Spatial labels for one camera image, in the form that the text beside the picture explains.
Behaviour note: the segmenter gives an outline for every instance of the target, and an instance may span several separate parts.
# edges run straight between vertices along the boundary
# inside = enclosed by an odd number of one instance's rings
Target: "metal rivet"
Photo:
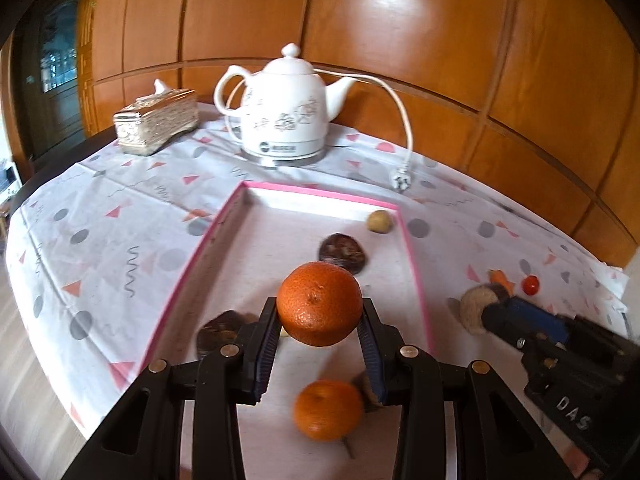
[[[400,349],[400,355],[402,357],[409,357],[409,358],[418,357],[419,353],[420,352],[418,351],[418,349],[415,346],[411,346],[411,345],[405,345]]]
[[[233,357],[234,355],[238,355],[239,352],[240,349],[238,348],[238,345],[224,345],[220,349],[220,353],[224,357]]]
[[[491,367],[485,361],[474,361],[474,363],[471,365],[471,369],[476,374],[486,375],[487,373],[489,373],[489,370],[491,370]]]
[[[156,359],[149,365],[149,371],[153,374],[157,374],[166,368],[166,361],[164,359]]]

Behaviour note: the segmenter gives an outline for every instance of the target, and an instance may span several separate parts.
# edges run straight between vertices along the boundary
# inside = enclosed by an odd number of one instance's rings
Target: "white cable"
[[[396,106],[398,107],[398,111],[400,112],[400,118],[402,119],[402,125],[404,126],[404,134],[406,136],[406,155],[404,156],[404,161],[402,162],[402,164],[400,164],[400,166],[398,166],[398,172],[391,176],[391,180],[392,180],[393,186],[398,191],[405,191],[409,189],[409,186],[411,186],[411,178],[409,176],[409,165],[411,164],[411,155],[414,152],[414,132],[411,129],[411,123],[409,122],[409,115],[406,113],[406,108],[404,107],[402,100],[398,97],[398,94],[396,93],[396,91],[393,88],[391,88],[391,86],[389,86],[386,82],[382,81],[382,79],[372,75],[346,74],[341,72],[331,72],[329,70],[321,70],[319,68],[315,68],[314,70],[321,74],[335,75],[338,77],[353,77],[360,80],[373,81],[379,84],[380,86],[382,86],[382,88],[384,88],[391,95],[391,97],[396,103]],[[230,107],[231,101],[233,100],[234,96],[236,95],[236,92],[242,86],[243,83],[244,83],[244,79],[242,79],[231,91],[231,94],[229,94],[229,97],[226,100],[227,108]],[[225,126],[226,126],[226,129],[229,131],[229,134],[237,142],[242,142],[242,140],[238,139],[238,137],[236,137],[236,135],[234,134],[228,115],[225,115]]]

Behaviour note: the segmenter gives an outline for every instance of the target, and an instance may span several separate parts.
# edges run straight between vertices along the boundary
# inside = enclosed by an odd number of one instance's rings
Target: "white teapot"
[[[344,104],[352,77],[325,86],[311,63],[299,59],[300,49],[289,43],[282,55],[251,74],[232,65],[220,78],[213,93],[218,110],[240,118],[242,148],[249,158],[273,166],[288,162],[309,164],[324,152],[329,121]],[[246,90],[241,106],[227,108],[222,91],[233,76],[242,76]]]

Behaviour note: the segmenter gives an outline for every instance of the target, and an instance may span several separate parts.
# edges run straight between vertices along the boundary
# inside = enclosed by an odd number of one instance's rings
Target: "red tomato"
[[[535,296],[540,290],[540,280],[537,276],[530,275],[522,280],[520,286],[527,296]]]

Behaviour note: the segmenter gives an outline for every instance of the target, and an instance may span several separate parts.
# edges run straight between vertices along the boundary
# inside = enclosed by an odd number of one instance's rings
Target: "kettle base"
[[[279,168],[281,166],[299,168],[300,166],[314,164],[324,157],[324,148],[301,158],[276,158],[265,155],[254,155],[253,153],[246,152],[242,148],[240,151],[246,160],[254,162],[264,168]]]

